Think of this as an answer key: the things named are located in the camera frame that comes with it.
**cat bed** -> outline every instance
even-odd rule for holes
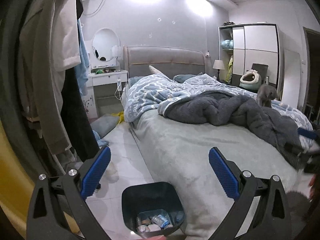
[[[246,74],[240,78],[240,87],[258,91],[261,86],[261,76],[256,70],[250,69]]]

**gray headboard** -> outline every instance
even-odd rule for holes
[[[129,77],[150,75],[149,65],[169,78],[205,73],[207,60],[200,51],[169,47],[124,46],[124,69]]]

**mattress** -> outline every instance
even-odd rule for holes
[[[187,240],[208,239],[233,204],[209,164],[212,147],[218,147],[226,159],[256,177],[269,179],[277,174],[286,191],[298,187],[299,176],[301,180],[273,146],[244,127],[179,123],[155,109],[131,123],[131,128],[154,181],[169,182],[177,190],[186,213],[181,229]],[[238,235],[247,231],[258,200],[254,199]]]

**round mirror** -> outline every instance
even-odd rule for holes
[[[98,60],[110,61],[113,59],[112,47],[119,46],[120,41],[115,32],[108,28],[98,30],[93,37],[93,53]]]

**pillow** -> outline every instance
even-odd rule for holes
[[[160,70],[157,70],[156,68],[154,68],[151,65],[149,65],[149,69],[150,69],[151,74],[163,74]]]
[[[173,80],[177,81],[178,83],[182,84],[183,82],[185,82],[187,79],[192,78],[192,77],[196,77],[196,76],[201,76],[203,75],[202,72],[200,72],[198,75],[192,75],[192,74],[186,74],[186,75],[175,75],[173,77]]]
[[[221,42],[223,49],[233,49],[233,40],[225,40]]]
[[[135,83],[137,83],[141,78],[143,78],[144,76],[139,76],[139,77],[132,77],[128,79],[128,85],[129,88],[132,87]]]
[[[96,131],[100,138],[105,137],[119,122],[119,116],[112,116],[111,114],[105,114],[92,122],[91,128]]]

